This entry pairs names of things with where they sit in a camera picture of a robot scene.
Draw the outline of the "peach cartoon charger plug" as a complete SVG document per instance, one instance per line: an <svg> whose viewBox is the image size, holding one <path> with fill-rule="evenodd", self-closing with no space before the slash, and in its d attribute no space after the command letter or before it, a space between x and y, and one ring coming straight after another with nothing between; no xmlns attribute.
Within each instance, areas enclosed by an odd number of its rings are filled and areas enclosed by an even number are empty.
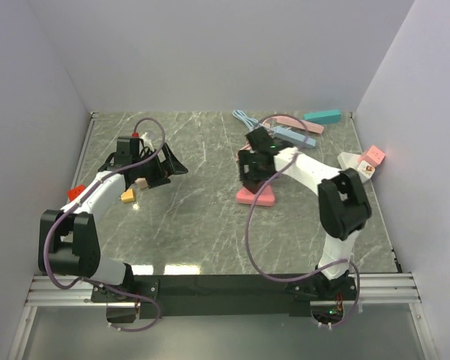
<svg viewBox="0 0 450 360"><path fill-rule="evenodd" d="M134 183L139 189L146 189L149 186L145 178L138 178Z"/></svg>

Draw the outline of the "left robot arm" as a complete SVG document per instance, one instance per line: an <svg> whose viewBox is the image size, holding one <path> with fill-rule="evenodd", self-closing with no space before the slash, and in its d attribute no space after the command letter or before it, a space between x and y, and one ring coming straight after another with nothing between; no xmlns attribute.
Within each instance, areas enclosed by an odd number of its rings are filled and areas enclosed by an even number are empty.
<svg viewBox="0 0 450 360"><path fill-rule="evenodd" d="M40 218L38 268L47 274L75 275L108 284L117 301L135 291L130 265L102 255L96 229L107 209L138 179L150 188L170 183L170 176L188 169L167 144L151 150L143 139L121 136L116 150L99 168L92 183L59 210L47 210Z"/></svg>

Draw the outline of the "black cube plug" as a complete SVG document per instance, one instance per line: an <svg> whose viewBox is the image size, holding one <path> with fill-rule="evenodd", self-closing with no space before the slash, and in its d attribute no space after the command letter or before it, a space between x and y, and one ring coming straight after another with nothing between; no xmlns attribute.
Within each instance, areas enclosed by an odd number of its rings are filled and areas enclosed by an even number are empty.
<svg viewBox="0 0 450 360"><path fill-rule="evenodd" d="M245 180L242 182L243 187L250 191L252 194L256 194L262 187L263 182L257 180Z"/></svg>

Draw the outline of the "yellow charger plug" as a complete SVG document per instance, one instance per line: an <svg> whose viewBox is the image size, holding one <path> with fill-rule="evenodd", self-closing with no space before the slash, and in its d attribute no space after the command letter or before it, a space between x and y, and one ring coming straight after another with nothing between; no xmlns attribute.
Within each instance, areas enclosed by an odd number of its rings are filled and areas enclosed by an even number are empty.
<svg viewBox="0 0 450 360"><path fill-rule="evenodd" d="M129 188L126 191L124 191L121 196L120 200L123 203L133 203L136 201L136 194L133 188Z"/></svg>

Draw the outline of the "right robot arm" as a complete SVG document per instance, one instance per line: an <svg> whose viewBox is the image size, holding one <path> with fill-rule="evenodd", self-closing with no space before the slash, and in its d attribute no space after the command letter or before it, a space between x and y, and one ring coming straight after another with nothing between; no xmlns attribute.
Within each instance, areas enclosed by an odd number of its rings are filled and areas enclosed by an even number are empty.
<svg viewBox="0 0 450 360"><path fill-rule="evenodd" d="M238 152L238 168L242 184L254 194L244 234L251 265L264 278L275 282L303 281L319 275L314 281L315 293L322 299L333 298L341 289L339 278L349 271L355 241L372 215L358 172L325 165L297 147L276 142L263 127L247 133L246 138L250 149ZM317 195L319 220L325 230L318 268L292 278L266 274L255 263L249 244L250 222L258 200L280 176L290 177Z"/></svg>

